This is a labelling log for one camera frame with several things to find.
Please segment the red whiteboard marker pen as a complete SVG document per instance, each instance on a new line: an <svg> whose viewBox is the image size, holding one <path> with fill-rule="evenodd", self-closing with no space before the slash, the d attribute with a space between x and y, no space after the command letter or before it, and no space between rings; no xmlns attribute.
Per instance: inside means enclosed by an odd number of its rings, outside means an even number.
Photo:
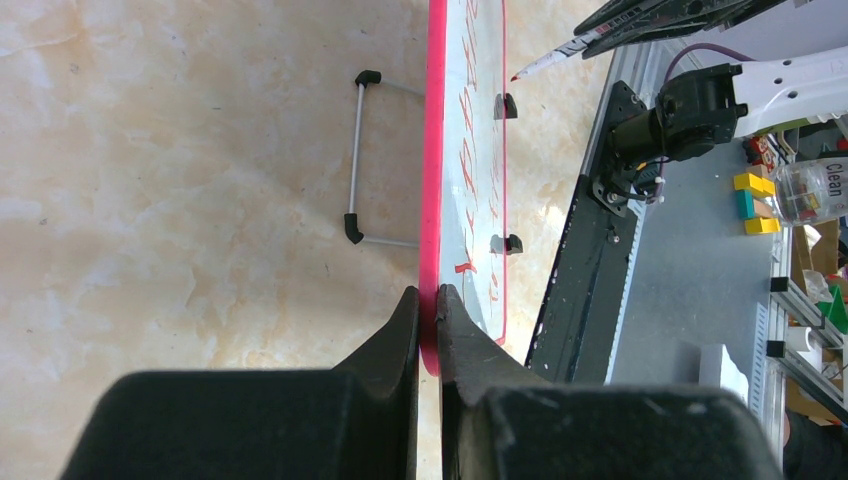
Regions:
<svg viewBox="0 0 848 480"><path fill-rule="evenodd" d="M544 56L526 65L523 69L515 73L510 78L510 81L515 82L529 77L576 55L581 55L583 59L588 59L613 49L618 41L624 39L629 29L629 26L615 26L611 22L608 22L582 34L576 34L571 40L559 45Z"/></svg>

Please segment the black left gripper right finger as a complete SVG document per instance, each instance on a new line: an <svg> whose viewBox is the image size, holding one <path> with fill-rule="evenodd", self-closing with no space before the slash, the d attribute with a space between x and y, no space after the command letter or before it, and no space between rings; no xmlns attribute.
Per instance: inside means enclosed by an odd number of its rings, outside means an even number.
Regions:
<svg viewBox="0 0 848 480"><path fill-rule="evenodd" d="M549 382L437 294L446 479L778 479L748 409L697 385Z"/></svg>

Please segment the red framed whiteboard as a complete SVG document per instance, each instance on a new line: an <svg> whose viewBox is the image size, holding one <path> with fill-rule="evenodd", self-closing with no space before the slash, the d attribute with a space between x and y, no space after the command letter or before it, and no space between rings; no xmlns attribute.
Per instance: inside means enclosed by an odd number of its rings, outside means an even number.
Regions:
<svg viewBox="0 0 848 480"><path fill-rule="evenodd" d="M432 376L440 286L457 289L496 343L506 336L506 46L504 2L430 2L418 290Z"/></svg>

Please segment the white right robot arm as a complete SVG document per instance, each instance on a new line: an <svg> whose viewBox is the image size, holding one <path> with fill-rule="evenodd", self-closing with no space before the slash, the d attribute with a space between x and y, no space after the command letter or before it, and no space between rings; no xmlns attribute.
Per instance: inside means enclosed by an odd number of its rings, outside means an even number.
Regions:
<svg viewBox="0 0 848 480"><path fill-rule="evenodd" d="M609 1L575 35L598 34L590 58L618 46L737 26L772 1ZM682 161L777 126L827 121L847 111L847 49L725 63L666 81L651 110L610 128L607 142L624 164L664 156Z"/></svg>

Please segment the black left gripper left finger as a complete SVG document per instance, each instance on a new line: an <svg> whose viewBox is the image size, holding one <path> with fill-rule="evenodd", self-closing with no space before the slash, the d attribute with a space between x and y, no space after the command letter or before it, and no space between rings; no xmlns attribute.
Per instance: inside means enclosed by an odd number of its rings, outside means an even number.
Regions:
<svg viewBox="0 0 848 480"><path fill-rule="evenodd" d="M321 370L146 371L101 397L66 479L411 479L419 294Z"/></svg>

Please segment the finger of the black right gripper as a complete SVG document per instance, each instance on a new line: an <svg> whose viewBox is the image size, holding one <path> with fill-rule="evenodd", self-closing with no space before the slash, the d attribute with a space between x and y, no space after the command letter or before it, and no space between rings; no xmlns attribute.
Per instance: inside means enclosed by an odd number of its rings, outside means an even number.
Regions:
<svg viewBox="0 0 848 480"><path fill-rule="evenodd" d="M611 0L581 23L600 37L583 50L587 60L618 47L679 38L739 25L783 0Z"/></svg>
<svg viewBox="0 0 848 480"><path fill-rule="evenodd" d="M696 14L689 12L690 1L607 1L573 30L582 34L604 23L625 25L626 35L685 35L696 30Z"/></svg>

